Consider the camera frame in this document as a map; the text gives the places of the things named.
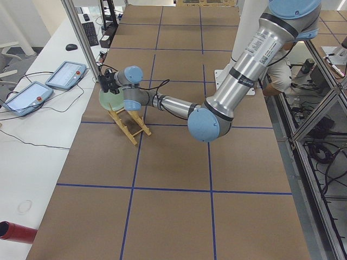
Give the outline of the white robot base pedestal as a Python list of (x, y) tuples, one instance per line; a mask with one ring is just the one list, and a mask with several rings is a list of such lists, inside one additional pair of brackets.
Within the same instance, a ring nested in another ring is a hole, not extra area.
[(247, 48), (253, 36), (259, 29), (259, 18), (265, 9), (268, 7), (269, 1), (244, 1), (243, 8), (240, 12), (240, 23), (236, 33), (236, 39), (229, 63), (225, 68), (215, 77), (217, 89), (228, 86), (231, 87), (232, 83), (237, 83), (230, 75), (230, 70), (235, 64), (240, 61), (243, 51)]

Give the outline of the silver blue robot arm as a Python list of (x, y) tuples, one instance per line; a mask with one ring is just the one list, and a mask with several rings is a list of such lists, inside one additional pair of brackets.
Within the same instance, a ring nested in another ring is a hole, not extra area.
[(268, 1), (257, 16), (259, 24), (252, 39), (229, 69), (213, 96), (203, 104), (159, 93), (158, 88), (142, 89), (143, 71), (130, 66), (121, 71), (113, 68), (100, 73), (103, 92), (124, 95), (126, 111), (152, 106), (187, 120), (190, 134), (197, 140), (211, 142), (226, 135), (232, 126), (234, 110), (260, 75), (286, 43), (310, 40), (317, 36), (320, 1)]

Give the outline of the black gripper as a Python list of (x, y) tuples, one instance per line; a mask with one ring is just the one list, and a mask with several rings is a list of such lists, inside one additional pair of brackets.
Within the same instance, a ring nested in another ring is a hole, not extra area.
[(118, 85), (115, 82), (114, 76), (115, 72), (110, 68), (106, 69), (104, 73), (99, 71), (98, 81), (104, 93), (118, 94)]

